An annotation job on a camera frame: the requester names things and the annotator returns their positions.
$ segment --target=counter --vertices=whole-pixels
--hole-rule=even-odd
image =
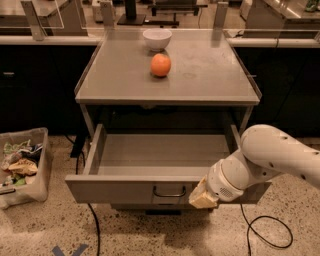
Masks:
[[[87,35],[87,31],[82,28],[84,14],[79,0],[33,0],[32,2],[40,23],[48,35]],[[2,0],[0,17],[0,35],[30,34],[30,26],[20,1]]]
[[[300,38],[315,37],[320,29],[320,13],[305,12],[307,2],[308,0],[254,0],[248,13],[244,36],[290,38],[293,36],[290,31],[299,30]]]
[[[150,75],[143,30],[112,30],[86,74],[80,104],[257,105],[259,99],[221,32],[175,29],[169,75]]]

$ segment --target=black cable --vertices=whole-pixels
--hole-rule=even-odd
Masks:
[[[259,216],[257,218],[255,218],[254,220],[252,220],[251,222],[248,221],[245,213],[244,213],[244,210],[243,210],[243,205],[240,204],[240,207],[241,207],[241,212],[242,212],[242,215],[243,215],[243,218],[245,219],[245,221],[247,222],[248,224],[248,229],[247,229],[247,243],[248,243],[248,255],[250,256],[251,255],[251,245],[250,245],[250,230],[252,230],[254,232],[254,234],[256,236],[258,236],[260,239],[262,239],[265,243],[267,243],[268,245],[276,248],[276,249],[286,249],[288,247],[290,247],[293,243],[293,235],[292,235],[292,232],[291,232],[291,229],[284,223],[282,222],[281,220],[277,219],[277,218],[274,218],[272,216],[267,216],[267,215],[262,215],[262,216]],[[274,243],[271,243],[270,241],[268,241],[267,239],[265,239],[263,236],[261,236],[253,227],[252,225],[259,219],[263,219],[263,218],[267,218],[267,219],[272,219],[272,220],[275,220],[277,222],[279,222],[280,224],[282,224],[288,231],[289,235],[290,235],[290,241],[288,244],[286,245],[276,245]]]
[[[277,40],[276,46],[274,47],[274,50],[277,50],[279,47],[279,37],[275,38]]]
[[[233,37],[233,38],[237,38],[237,37],[242,37],[243,36],[243,33],[241,34],[241,32],[244,32],[243,30],[239,30],[237,32],[237,34]]]
[[[198,18],[198,28],[200,29],[200,19],[201,19],[201,15],[202,15],[202,8],[200,8],[200,14],[199,14],[199,18]]]
[[[74,142],[67,136],[65,135],[65,137],[72,143],[74,144]],[[86,165],[86,159],[85,159],[85,156],[84,156],[84,153],[83,151],[81,151],[81,155],[82,155],[82,161],[83,161],[83,166]],[[80,158],[80,155],[77,157],[77,163],[76,163],[76,174],[78,174],[78,169],[79,169],[79,158]],[[95,211],[93,210],[91,204],[88,204],[88,207],[89,209],[91,210],[91,213],[93,215],[93,218],[94,218],[94,221],[96,223],[96,229],[97,229],[97,256],[100,255],[100,241],[101,241],[101,237],[100,237],[100,225],[99,225],[99,220],[98,220],[98,217],[95,213]]]
[[[75,143],[72,139],[70,139],[70,137],[69,137],[68,135],[65,134],[64,136],[67,138],[68,141],[71,142],[71,144],[74,144],[74,143]]]
[[[101,241],[101,238],[100,238],[100,225],[99,225],[99,220],[98,220],[98,218],[97,218],[97,215],[96,215],[96,213],[94,212],[94,210],[93,210],[93,208],[92,208],[92,206],[91,206],[91,204],[88,204],[88,206],[89,206],[89,208],[90,208],[90,210],[91,210],[91,212],[92,212],[92,215],[93,215],[93,217],[94,217],[94,221],[95,221],[95,223],[96,223],[96,227],[97,227],[97,237],[98,237],[98,245],[97,245],[97,256],[99,256],[100,255],[100,241]]]

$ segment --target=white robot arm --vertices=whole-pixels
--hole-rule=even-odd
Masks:
[[[218,200],[230,202],[248,187],[281,173],[302,178],[320,189],[320,151],[275,127],[255,125],[242,134],[240,149],[210,168],[189,202],[197,208],[207,208],[208,200],[212,207]],[[206,203],[197,200],[201,194]]]

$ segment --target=cabinet top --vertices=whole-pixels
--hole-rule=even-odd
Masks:
[[[259,98],[223,33],[173,29],[164,54],[171,71],[150,74],[156,52],[145,45],[144,29],[110,30],[83,81],[83,104],[257,105]]]
[[[32,0],[34,8],[39,17],[48,17],[54,14],[58,9],[62,9],[68,5],[71,0]],[[1,0],[0,1],[1,16],[25,16],[20,0]]]
[[[263,0],[274,11],[286,19],[311,20],[320,19],[319,12],[305,12],[308,0]]]

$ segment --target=floor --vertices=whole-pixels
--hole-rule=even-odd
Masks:
[[[232,8],[231,19],[236,21],[226,24],[242,23],[236,18],[238,10]],[[300,140],[320,150],[319,138]],[[0,255],[97,255],[94,215],[87,204],[75,202],[64,182],[66,175],[76,172],[77,160],[70,158],[72,143],[65,136],[49,136],[49,141],[53,162],[48,198],[0,210]],[[81,158],[78,167],[81,173]],[[250,232],[252,255],[319,255],[319,196],[320,191],[304,181],[283,174],[272,180],[259,202],[244,204],[249,221],[270,215],[286,223],[293,234],[292,245],[279,250]],[[107,204],[92,204],[92,208],[100,226],[99,255],[248,255],[247,224],[238,203],[181,215],[117,211]],[[260,219],[254,228],[273,243],[290,241],[286,229],[274,220]]]

